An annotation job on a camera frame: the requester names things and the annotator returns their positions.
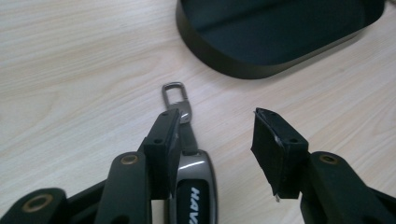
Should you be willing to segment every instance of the black holder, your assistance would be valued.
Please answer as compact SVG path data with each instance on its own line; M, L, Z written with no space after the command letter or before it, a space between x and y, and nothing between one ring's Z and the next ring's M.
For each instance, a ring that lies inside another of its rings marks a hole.
M384 0L178 0L177 28L203 63L230 77L269 77L377 21Z
M178 109L161 113L135 152L119 155L107 180L67 199L62 189L39 189L19 199L1 224L151 223L151 200L175 195L180 160Z
M305 223L396 223L396 199L367 187L347 162L308 152L308 142L277 113L257 108L251 148L277 198L297 199Z

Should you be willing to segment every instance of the black plastic arm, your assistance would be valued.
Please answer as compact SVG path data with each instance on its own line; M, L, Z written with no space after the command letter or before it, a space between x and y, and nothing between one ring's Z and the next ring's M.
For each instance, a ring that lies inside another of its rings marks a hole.
M19 199L1 224L151 223L150 200L176 190L180 115L161 113L136 152L119 155L107 180L66 199L62 189L39 189Z
M347 162L308 143L277 113L257 108L251 148L274 195L301 192L305 223L396 223L396 199L368 188Z

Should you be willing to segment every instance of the black strap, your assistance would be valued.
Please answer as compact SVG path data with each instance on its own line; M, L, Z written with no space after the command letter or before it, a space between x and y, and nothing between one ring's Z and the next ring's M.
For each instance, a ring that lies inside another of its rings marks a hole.
M198 144L195 140L194 132L189 122L180 124L180 143L183 151L198 151Z

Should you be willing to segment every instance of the car key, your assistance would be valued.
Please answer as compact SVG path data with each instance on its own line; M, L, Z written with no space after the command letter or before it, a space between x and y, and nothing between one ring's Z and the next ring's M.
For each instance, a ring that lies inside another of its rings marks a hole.
M183 100L170 103L167 91L178 88ZM215 224L218 219L218 202L215 173L209 155L198 149L190 124L192 113L186 89L181 82L163 86L163 99L167 109L180 112L180 162L177 171L177 190L169 200L169 223Z

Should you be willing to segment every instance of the light wood grain surface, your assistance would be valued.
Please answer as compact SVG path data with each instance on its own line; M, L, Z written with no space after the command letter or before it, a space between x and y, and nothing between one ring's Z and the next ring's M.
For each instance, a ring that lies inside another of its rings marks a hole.
M106 178L185 84L192 127L213 161L219 223L304 223L276 203L250 152L253 111L274 110L310 143L396 197L396 6L358 37L260 80L224 76L184 45L176 1L0 2L0 216L49 187L68 196ZM154 223L163 223L154 202Z

